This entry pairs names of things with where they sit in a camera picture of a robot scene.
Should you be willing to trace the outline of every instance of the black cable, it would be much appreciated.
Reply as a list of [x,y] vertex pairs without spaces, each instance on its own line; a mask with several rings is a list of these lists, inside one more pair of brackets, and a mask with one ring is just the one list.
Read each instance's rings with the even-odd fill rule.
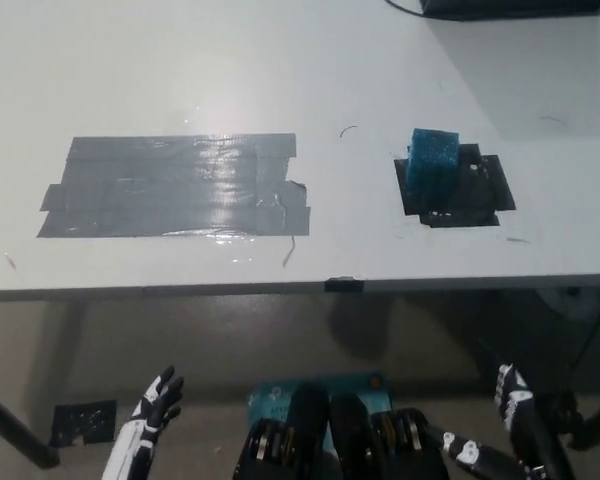
[[384,1],[387,2],[389,5],[391,5],[393,8],[400,10],[401,12],[408,13],[409,15],[413,15],[414,17],[429,18],[424,13],[416,12],[415,10],[410,10],[408,8],[405,8],[402,5],[398,5],[393,0],[384,0]]
[[[493,13],[492,15],[483,14],[483,13],[470,13],[470,14],[454,14],[454,15],[427,15],[423,12],[416,12],[415,10],[411,10],[410,8],[403,7],[402,5],[397,4],[393,0],[384,0],[385,3],[390,5],[391,7],[399,10],[403,13],[408,13],[409,15],[413,15],[418,18],[428,18],[432,20],[447,20],[447,21],[455,21],[460,22],[464,20],[487,20],[487,19],[523,19],[523,18],[533,18],[534,15],[531,12],[505,12],[505,13]],[[556,12],[538,12],[537,17],[551,17],[551,16],[564,16],[564,15],[595,15],[600,13],[600,7],[598,10],[594,12],[582,12],[578,9],[573,10],[563,10]]]
[[589,331],[589,335],[587,336],[586,340],[582,344],[582,347],[580,348],[578,355],[576,356],[575,360],[573,360],[571,362],[571,375],[570,375],[567,387],[571,384],[571,381],[573,380],[576,370],[580,366],[580,362],[582,362],[582,359],[584,358],[585,353],[587,353],[587,350],[589,349],[591,342],[593,342],[593,339],[595,338],[596,334],[598,333],[598,330],[600,330],[600,313],[594,320],[593,327],[591,327],[591,330]]

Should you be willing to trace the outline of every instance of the tape strip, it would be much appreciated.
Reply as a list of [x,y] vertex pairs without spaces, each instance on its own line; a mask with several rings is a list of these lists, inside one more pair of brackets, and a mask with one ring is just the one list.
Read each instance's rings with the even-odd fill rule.
[[75,138],[38,237],[308,235],[295,155],[294,134]]
[[324,282],[325,293],[362,293],[364,292],[364,280],[356,280],[353,277],[335,277]]

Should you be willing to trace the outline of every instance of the robotic hand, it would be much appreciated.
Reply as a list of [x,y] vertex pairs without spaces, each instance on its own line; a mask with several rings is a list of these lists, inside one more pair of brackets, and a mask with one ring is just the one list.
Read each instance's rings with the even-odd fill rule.
[[147,479],[158,437],[180,414],[176,404],[182,399],[184,380],[179,377],[169,383],[173,374],[170,366],[144,393],[118,434],[102,480]]

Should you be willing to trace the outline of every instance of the white table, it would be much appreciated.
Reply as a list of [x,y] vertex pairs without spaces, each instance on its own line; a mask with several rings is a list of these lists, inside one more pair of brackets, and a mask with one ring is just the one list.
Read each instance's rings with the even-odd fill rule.
[[[358,128],[340,132],[347,126]],[[415,127],[497,154],[517,210],[401,211]],[[291,132],[309,236],[40,239],[75,136]],[[600,284],[600,17],[412,18],[381,0],[0,2],[0,299]]]

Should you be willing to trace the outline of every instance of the black square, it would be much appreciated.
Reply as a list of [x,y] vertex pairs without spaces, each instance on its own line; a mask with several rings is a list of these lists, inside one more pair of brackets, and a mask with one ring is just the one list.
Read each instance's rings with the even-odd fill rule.
[[496,211],[515,210],[497,155],[481,155],[476,144],[460,145],[457,186],[448,199],[422,201],[407,194],[409,160],[395,160],[405,215],[419,215],[432,228],[497,226]]
[[85,445],[112,442],[116,429],[116,408],[115,400],[57,405],[49,445],[54,448],[70,447],[79,437]]

